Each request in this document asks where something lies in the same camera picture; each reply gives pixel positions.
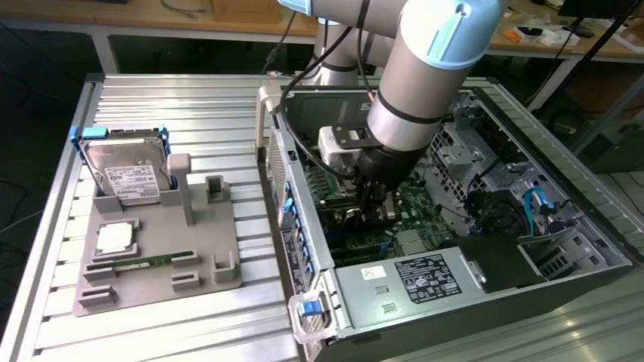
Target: blue latch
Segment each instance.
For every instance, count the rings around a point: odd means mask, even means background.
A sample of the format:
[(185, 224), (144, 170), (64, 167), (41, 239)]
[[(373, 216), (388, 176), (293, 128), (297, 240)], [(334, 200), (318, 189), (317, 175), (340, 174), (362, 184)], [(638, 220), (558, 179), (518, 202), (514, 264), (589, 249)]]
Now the blue latch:
[(82, 138), (85, 139), (102, 139), (108, 136), (106, 127), (86, 127), (82, 129)]
[(281, 206), (281, 211), (288, 213), (292, 206), (293, 206), (293, 198), (286, 198), (284, 206)]
[(318, 300), (313, 302), (302, 302), (297, 306), (297, 311), (300, 312), (301, 317), (310, 317), (313, 315), (318, 315), (324, 312), (322, 304), (320, 303)]

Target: green circuit board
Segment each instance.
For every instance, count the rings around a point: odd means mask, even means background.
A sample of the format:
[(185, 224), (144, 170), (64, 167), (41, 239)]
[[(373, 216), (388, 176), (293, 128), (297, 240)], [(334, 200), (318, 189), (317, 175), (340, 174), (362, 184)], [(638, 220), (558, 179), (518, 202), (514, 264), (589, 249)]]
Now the green circuit board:
[[(338, 229), (341, 216), (357, 207), (352, 185), (338, 181), (314, 166), (305, 165), (304, 168), (337, 267), (434, 250), (444, 240), (452, 238), (449, 225), (436, 212), (436, 205), (424, 186), (418, 185), (418, 179), (410, 179), (398, 188), (396, 203), (400, 221), (376, 229), (342, 231)], [(405, 243), (409, 235), (412, 242)]]

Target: cable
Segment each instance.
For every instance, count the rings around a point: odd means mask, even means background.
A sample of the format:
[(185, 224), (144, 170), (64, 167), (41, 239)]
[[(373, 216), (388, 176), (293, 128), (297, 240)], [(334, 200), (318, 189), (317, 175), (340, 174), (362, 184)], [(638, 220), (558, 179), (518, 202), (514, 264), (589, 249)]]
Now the cable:
[(324, 48), (326, 49), (326, 40), (329, 38), (329, 21), (324, 19)]
[(613, 179), (614, 181), (614, 185), (617, 185), (617, 187), (620, 188), (621, 192), (624, 193), (624, 196), (625, 198), (628, 198), (628, 200), (630, 201), (630, 204), (633, 204), (634, 208), (637, 209), (637, 211), (640, 212), (641, 215), (644, 215), (644, 211), (641, 211), (640, 207), (637, 206), (637, 204), (634, 203), (634, 200), (633, 198), (628, 195), (628, 192), (625, 191), (625, 189), (621, 187), (620, 185), (620, 182), (617, 181), (617, 179), (614, 178), (613, 175), (609, 175), (610, 176), (610, 179)]
[(264, 68), (261, 68), (261, 73), (260, 73), (261, 75), (266, 73), (266, 71), (269, 70), (270, 64), (273, 64), (274, 59), (277, 58), (277, 51), (280, 50), (280, 47), (281, 47), (281, 44), (284, 43), (286, 35), (289, 34), (290, 26), (293, 25), (293, 20), (296, 15), (297, 15), (297, 12), (293, 11), (293, 13), (290, 14), (289, 23), (285, 26), (284, 34), (281, 34), (281, 38), (277, 41), (277, 44), (274, 44), (274, 47), (270, 50), (269, 55), (265, 57)]
[(2, 232), (5, 232), (6, 230), (9, 230), (10, 228), (13, 228), (18, 223), (21, 223), (22, 221), (26, 221), (28, 219), (30, 219), (33, 216), (38, 215), (44, 210), (40, 210), (40, 211), (36, 211), (34, 213), (32, 213), (29, 216), (25, 216), (22, 217), (18, 221), (16, 221), (13, 224), (8, 225), (6, 227), (1, 228), (0, 229), (0, 234)]
[(364, 28), (364, 19), (366, 18), (366, 12), (369, 10), (370, 0), (362, 0), (362, 5), (360, 7), (358, 13), (358, 22), (357, 22), (357, 30), (358, 30), (358, 41), (357, 41), (357, 55), (358, 55), (358, 73), (362, 77), (364, 87), (366, 88), (366, 96), (369, 97), (370, 102), (373, 103), (374, 97), (373, 92), (370, 91), (369, 81), (366, 79), (366, 73), (364, 72), (364, 64), (362, 64), (362, 28)]
[(564, 44), (561, 45), (560, 51), (556, 53), (554, 59), (552, 60), (550, 71), (548, 72), (548, 75), (545, 76), (544, 82), (541, 83), (541, 85), (540, 85), (538, 89), (536, 90), (536, 92), (522, 101), (522, 104), (525, 106), (534, 99), (534, 97), (540, 93), (540, 91), (544, 89), (545, 84), (548, 83), (548, 81), (550, 80), (552, 75), (554, 74), (556, 65), (557, 65), (557, 62), (556, 61), (560, 59), (560, 55), (561, 55), (561, 52), (565, 49), (565, 45), (568, 45), (568, 42), (570, 41), (572, 29), (574, 29), (574, 27), (581, 23), (581, 20), (582, 19), (584, 19), (582, 17), (577, 18), (574, 20), (574, 22), (572, 23), (572, 25), (570, 25), (570, 32), (568, 34), (568, 37), (565, 38)]
[(448, 210), (453, 215), (461, 217), (462, 219), (465, 219), (465, 221), (468, 222), (469, 220), (472, 220), (472, 217), (469, 216), (465, 216), (465, 215), (461, 215), (456, 210), (452, 210), (449, 209), (448, 207), (442, 206), (442, 204), (436, 204), (436, 206), (441, 209), (445, 209)]
[(20, 102), (16, 104), (14, 108), (20, 108), (21, 106), (24, 106), (24, 103), (26, 103), (26, 100), (29, 99), (29, 96), (32, 94), (37, 94), (45, 98), (49, 98), (50, 100), (56, 100), (64, 104), (68, 104), (69, 106), (74, 106), (76, 103), (73, 103), (70, 100), (65, 100), (64, 98), (60, 98), (58, 96), (54, 96), (53, 94), (49, 94), (49, 93), (45, 93), (37, 89), (33, 89), (29, 84), (25, 82), (24, 79), (21, 79), (17, 75), (12, 74), (10, 72), (8, 72), (6, 70), (0, 70), (1, 73), (6, 74), (14, 81), (16, 83), (20, 83), (21, 86), (25, 87), (25, 94), (22, 96), (22, 99), (20, 100)]
[(469, 190), (472, 189), (473, 183), (476, 181), (478, 181), (482, 177), (486, 176), (486, 174), (494, 169), (494, 167), (498, 164), (498, 162), (501, 162), (501, 158), (497, 156), (497, 158), (494, 159), (494, 162), (490, 163), (490, 165), (486, 167), (486, 169), (482, 170), (482, 172), (478, 175), (476, 175), (474, 177), (472, 177), (472, 180), (469, 181), (469, 183), (466, 185), (465, 198), (469, 197)]
[(13, 211), (10, 213), (9, 220), (5, 222), (2, 227), (0, 227), (0, 229), (4, 229), (8, 225), (10, 225), (10, 223), (14, 220), (16, 215), (20, 211), (20, 206), (22, 205), (22, 202), (24, 202), (26, 196), (29, 195), (29, 191), (26, 190), (26, 187), (24, 187), (22, 185), (18, 185), (17, 183), (13, 183), (10, 181), (5, 181), (4, 179), (0, 179), (0, 183), (4, 183), (9, 186), (13, 186), (14, 188), (20, 189), (20, 191), (22, 191), (20, 198), (18, 198), (18, 202), (16, 203), (16, 206), (13, 207)]
[(522, 220), (522, 225), (525, 226), (525, 235), (529, 235), (530, 234), (530, 226), (526, 222), (525, 214), (521, 212), (520, 209), (516, 208), (516, 206), (509, 201), (498, 200), (498, 203), (506, 205), (514, 211), (514, 213), (518, 214), (518, 217)]
[(628, 172), (628, 176), (630, 177), (630, 179), (633, 179), (633, 182), (637, 183), (640, 187), (644, 187), (644, 185), (637, 181), (637, 179), (634, 178), (630, 172)]
[(22, 98), (21, 98), (20, 102), (17, 102), (16, 105), (14, 105), (14, 108), (20, 108), (20, 107), (24, 106), (24, 104), (26, 103), (26, 100), (29, 99), (29, 96), (30, 96), (30, 87), (29, 87), (29, 85), (26, 84), (26, 82), (22, 79), (20, 79), (18, 77), (16, 77), (6, 70), (0, 70), (0, 72), (4, 73), (4, 74), (6, 74), (10, 77), (10, 79), (13, 79), (13, 81), (16, 83), (20, 83), (20, 85), (25, 87), (25, 93), (22, 95)]
[(197, 16), (193, 13), (206, 13), (210, 11), (208, 8), (198, 8), (198, 9), (182, 9), (182, 8), (176, 8), (170, 4), (168, 4), (166, 0), (160, 0), (161, 1), (161, 6), (168, 9), (169, 11), (173, 11), (174, 13), (180, 13), (189, 17), (190, 19), (196, 19)]
[(604, 34), (601, 34), (601, 37), (598, 40), (594, 42), (593, 46), (590, 47), (590, 50), (588, 53), (585, 53), (584, 57), (578, 61), (578, 63), (572, 67), (570, 72), (565, 76), (564, 80), (560, 83), (560, 86), (554, 89), (554, 92), (552, 92), (552, 95), (546, 99), (545, 103), (541, 105), (541, 109), (546, 109), (548, 105), (554, 102), (554, 100), (558, 99), (558, 95), (564, 92), (564, 89), (568, 87), (568, 85), (572, 83), (572, 80), (574, 79), (577, 73), (580, 72), (581, 68), (584, 68), (584, 65), (590, 62), (593, 59), (594, 55), (597, 54), (598, 50), (604, 47), (605, 43), (613, 36), (614, 32), (617, 31), (618, 27), (621, 24), (625, 22), (628, 19), (629, 15), (633, 13), (634, 9), (637, 9), (637, 6), (641, 4), (641, 0), (633, 0), (633, 3), (630, 4), (628, 10), (625, 11), (624, 15), (621, 15), (610, 24), (609, 28), (605, 30)]
[(369, 80), (366, 79), (366, 73), (364, 72), (364, 65), (362, 65), (362, 30), (358, 29), (358, 72), (360, 76), (362, 77), (364, 87), (366, 88), (366, 97), (369, 97), (370, 102), (373, 103), (373, 91), (370, 90)]
[[(641, 104), (640, 106), (632, 107), (632, 108), (626, 108), (626, 109), (622, 110), (622, 112), (638, 111), (642, 108), (644, 108), (644, 104)], [(608, 110), (605, 110), (605, 111), (586, 111), (585, 109), (580, 109), (580, 111), (582, 113), (585, 113), (586, 115), (602, 115), (604, 113), (608, 112)]]
[(12, 30), (10, 27), (8, 27), (1, 21), (0, 21), (0, 27), (2, 27), (12, 35), (13, 37), (16, 37), (17, 40), (20, 40), (20, 42), (54, 67), (57, 68), (57, 70), (65, 74), (65, 76), (69, 77), (70, 80), (73, 80), (76, 83), (78, 84), (82, 84), (82, 81), (80, 79), (77, 79), (73, 75), (70, 75), (64, 69), (62, 67), (53, 61), (49, 59), (49, 57), (46, 55), (44, 55), (36, 48), (33, 45), (30, 45), (26, 40), (24, 40), (20, 35), (17, 34), (17, 32), (14, 32)]
[(333, 170), (333, 168), (329, 167), (328, 164), (324, 163), (324, 161), (320, 159), (320, 157), (316, 156), (316, 154), (313, 154), (313, 151), (310, 150), (310, 148), (304, 144), (304, 142), (301, 141), (301, 138), (300, 136), (297, 135), (297, 133), (294, 132), (293, 130), (293, 127), (290, 125), (290, 122), (289, 122), (289, 118), (286, 117), (286, 114), (285, 114), (285, 100), (286, 100), (286, 96), (289, 95), (289, 92), (290, 90), (293, 89), (294, 85), (298, 83), (298, 81), (308, 75), (308, 73), (322, 63), (324, 59), (330, 55), (330, 53), (333, 53), (334, 49), (338, 47), (340, 43), (342, 43), (344, 39), (346, 38), (346, 36), (349, 35), (350, 33), (350, 27), (348, 26), (345, 29), (344, 29), (344, 32), (342, 34), (340, 35), (340, 37), (336, 39), (334, 43), (330, 45), (329, 49), (324, 52), (322, 55), (320, 55), (320, 57), (317, 58), (317, 60), (314, 62), (312, 62), (309, 64), (309, 66), (304, 69), (304, 71), (297, 75), (297, 77), (293, 78), (293, 80), (289, 82), (289, 85), (286, 85), (285, 89), (284, 89), (284, 92), (281, 93), (281, 98), (280, 98), (280, 114), (281, 114), (281, 117), (284, 119), (284, 124), (285, 124), (285, 128), (286, 128), (286, 131), (290, 133), (290, 136), (293, 137), (293, 141), (297, 145), (297, 148), (304, 152), (305, 156), (308, 157), (308, 159), (326, 172), (329, 173), (330, 175), (336, 176), (337, 178), (340, 179), (352, 179), (353, 178), (353, 175), (348, 174), (348, 173), (341, 173), (340, 171), (336, 171)]

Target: barcode label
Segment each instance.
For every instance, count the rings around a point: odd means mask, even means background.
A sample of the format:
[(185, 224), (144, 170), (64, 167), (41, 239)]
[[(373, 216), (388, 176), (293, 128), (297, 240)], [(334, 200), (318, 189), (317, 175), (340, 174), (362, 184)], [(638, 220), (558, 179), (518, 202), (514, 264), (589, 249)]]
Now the barcode label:
[(149, 164), (104, 169), (114, 195), (121, 200), (157, 198), (158, 184)]

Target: metal table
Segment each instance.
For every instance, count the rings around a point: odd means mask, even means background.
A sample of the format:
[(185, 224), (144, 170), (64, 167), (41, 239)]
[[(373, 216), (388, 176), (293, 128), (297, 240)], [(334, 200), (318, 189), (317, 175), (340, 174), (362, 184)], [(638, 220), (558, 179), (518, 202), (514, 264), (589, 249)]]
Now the metal table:
[[(70, 315), (93, 181), (68, 144), (6, 325), (1, 361), (296, 360), (285, 297), (252, 154), (256, 91), (261, 77), (242, 75), (109, 75), (89, 81), (73, 125), (162, 123), (172, 152), (189, 152), (194, 174), (232, 183), (240, 242), (240, 289), (104, 314)], [(641, 220), (625, 217), (606, 188), (584, 188), (588, 169), (517, 101), (484, 78), (470, 78), (585, 192), (633, 245), (644, 250)], [(641, 269), (552, 313), (394, 358), (402, 360), (637, 360), (644, 358)]]

